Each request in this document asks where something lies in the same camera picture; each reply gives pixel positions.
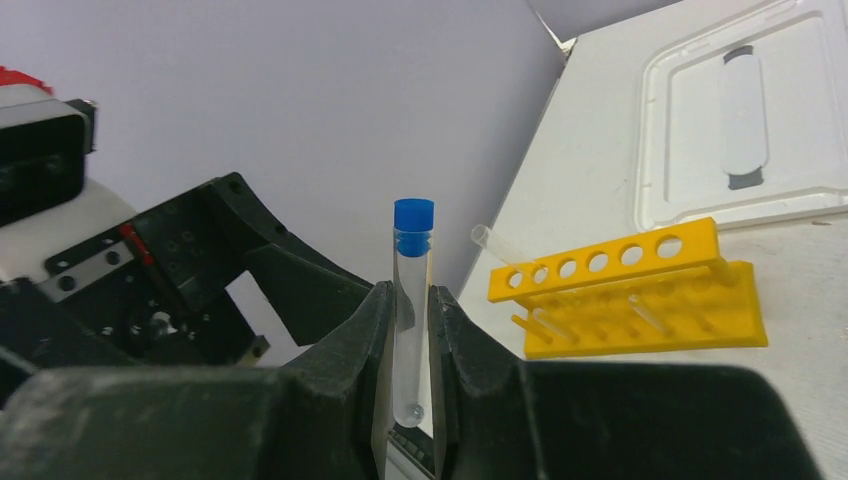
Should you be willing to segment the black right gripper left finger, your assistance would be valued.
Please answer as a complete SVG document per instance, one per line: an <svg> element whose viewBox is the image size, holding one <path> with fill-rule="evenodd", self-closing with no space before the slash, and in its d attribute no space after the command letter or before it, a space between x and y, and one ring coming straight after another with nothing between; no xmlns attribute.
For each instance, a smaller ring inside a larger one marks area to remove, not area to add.
<svg viewBox="0 0 848 480"><path fill-rule="evenodd" d="M5 479L381 479L394 286L278 368L68 367L1 416Z"/></svg>

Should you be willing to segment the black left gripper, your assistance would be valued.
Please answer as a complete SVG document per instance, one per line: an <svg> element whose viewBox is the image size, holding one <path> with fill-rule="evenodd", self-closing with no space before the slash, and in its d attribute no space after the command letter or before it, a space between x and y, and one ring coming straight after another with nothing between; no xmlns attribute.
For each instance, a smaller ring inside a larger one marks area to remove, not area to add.
<svg viewBox="0 0 848 480"><path fill-rule="evenodd" d="M215 221L176 198L49 254L44 279L4 284L2 346L38 368L252 365L269 343L228 293L242 273L234 252L298 345L343 324L373 288L290 231L240 174L199 190Z"/></svg>

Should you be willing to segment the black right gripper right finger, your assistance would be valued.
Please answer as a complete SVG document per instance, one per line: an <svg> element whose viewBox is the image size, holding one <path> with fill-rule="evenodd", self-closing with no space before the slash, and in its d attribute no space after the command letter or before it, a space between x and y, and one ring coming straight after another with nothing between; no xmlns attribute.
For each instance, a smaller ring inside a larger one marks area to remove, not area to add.
<svg viewBox="0 0 848 480"><path fill-rule="evenodd" d="M525 361L429 292L440 479L817 479L782 399L726 365Z"/></svg>

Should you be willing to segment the clear glass test tube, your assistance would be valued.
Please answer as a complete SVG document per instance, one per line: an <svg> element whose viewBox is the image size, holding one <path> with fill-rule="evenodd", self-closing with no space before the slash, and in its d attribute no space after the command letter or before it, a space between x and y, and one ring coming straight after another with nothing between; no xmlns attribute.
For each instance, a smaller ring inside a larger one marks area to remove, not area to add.
<svg viewBox="0 0 848 480"><path fill-rule="evenodd" d="M520 252L514 245L495 233L488 226L478 224L470 232L470 239L483 251L488 252L505 265L512 267L534 265L535 261Z"/></svg>

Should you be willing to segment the yellow test tube rack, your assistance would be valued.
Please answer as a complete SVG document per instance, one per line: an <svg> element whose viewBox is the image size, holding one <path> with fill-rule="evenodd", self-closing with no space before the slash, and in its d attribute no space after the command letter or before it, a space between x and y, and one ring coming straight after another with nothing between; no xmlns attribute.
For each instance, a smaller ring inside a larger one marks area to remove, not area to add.
<svg viewBox="0 0 848 480"><path fill-rule="evenodd" d="M513 302L525 315L530 360L714 348L766 347L754 267L728 261L707 217L495 269L487 299ZM672 329L664 336L628 303L641 295ZM580 336L577 344L539 324L542 308Z"/></svg>

